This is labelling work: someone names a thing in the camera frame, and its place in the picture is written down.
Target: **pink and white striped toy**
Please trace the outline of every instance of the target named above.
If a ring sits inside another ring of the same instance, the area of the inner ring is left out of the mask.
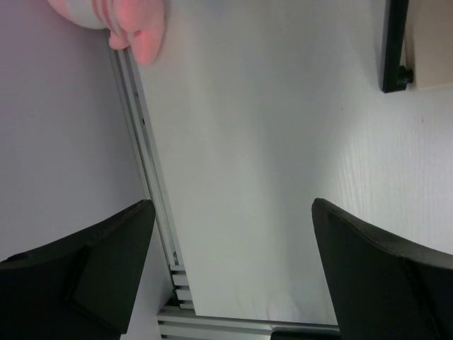
[[[63,17],[86,28],[110,29],[115,50],[131,46],[141,65],[151,64],[164,35],[162,0],[48,0]]]

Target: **plush toy leg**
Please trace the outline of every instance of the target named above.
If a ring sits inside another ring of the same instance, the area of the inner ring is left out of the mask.
[[[114,50],[122,50],[129,46],[129,43],[126,40],[122,39],[121,37],[118,37],[116,34],[114,34],[114,32],[110,32],[108,44]]]
[[[164,20],[141,30],[131,42],[135,60],[141,65],[151,64],[157,57],[164,35]]]
[[[113,8],[120,26],[129,33],[143,29],[153,16],[155,0],[115,0]]]

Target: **black frame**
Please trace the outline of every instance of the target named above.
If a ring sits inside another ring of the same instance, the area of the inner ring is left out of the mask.
[[[382,91],[385,94],[406,90],[413,82],[413,71],[400,65],[409,0],[390,0],[389,26]]]

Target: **white table surface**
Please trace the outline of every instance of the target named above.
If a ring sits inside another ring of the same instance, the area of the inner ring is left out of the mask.
[[[140,69],[199,315],[335,324],[323,197],[453,252],[453,89],[379,90],[384,0],[173,0]]]

